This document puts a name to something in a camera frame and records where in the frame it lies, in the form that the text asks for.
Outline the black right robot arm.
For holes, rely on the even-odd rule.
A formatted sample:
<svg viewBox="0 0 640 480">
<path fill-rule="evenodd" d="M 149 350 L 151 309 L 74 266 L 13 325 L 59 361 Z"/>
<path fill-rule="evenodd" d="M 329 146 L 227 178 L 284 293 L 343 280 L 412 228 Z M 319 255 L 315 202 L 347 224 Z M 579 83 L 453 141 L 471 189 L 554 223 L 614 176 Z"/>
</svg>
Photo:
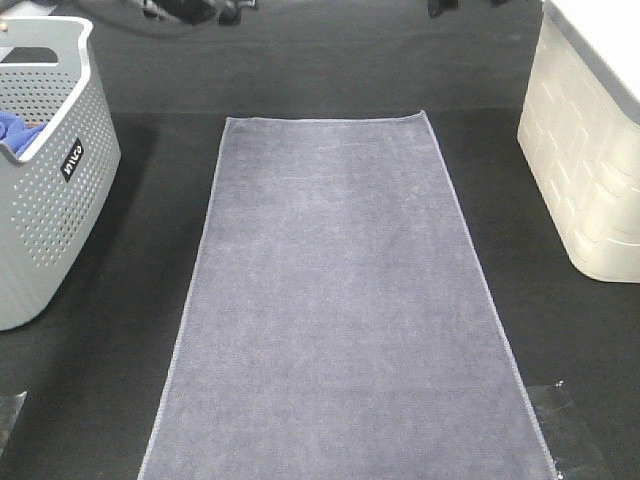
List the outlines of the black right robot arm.
<svg viewBox="0 0 640 480">
<path fill-rule="evenodd" d="M 510 3 L 510 0 L 486 0 L 485 4 L 491 8 L 499 8 Z M 445 13 L 457 11 L 461 8 L 460 0 L 428 0 L 427 15 L 429 19 L 438 18 Z"/>
</svg>

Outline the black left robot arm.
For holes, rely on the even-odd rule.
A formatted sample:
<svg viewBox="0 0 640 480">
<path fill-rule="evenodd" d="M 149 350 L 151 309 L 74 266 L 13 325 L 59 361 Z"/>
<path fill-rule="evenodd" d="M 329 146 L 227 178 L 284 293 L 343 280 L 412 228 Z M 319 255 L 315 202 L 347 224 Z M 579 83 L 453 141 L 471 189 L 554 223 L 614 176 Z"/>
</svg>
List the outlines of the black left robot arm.
<svg viewBox="0 0 640 480">
<path fill-rule="evenodd" d="M 240 25 L 244 10 L 258 11 L 258 1 L 73 1 L 99 24 L 140 38 L 186 37 L 214 25 Z"/>
</svg>

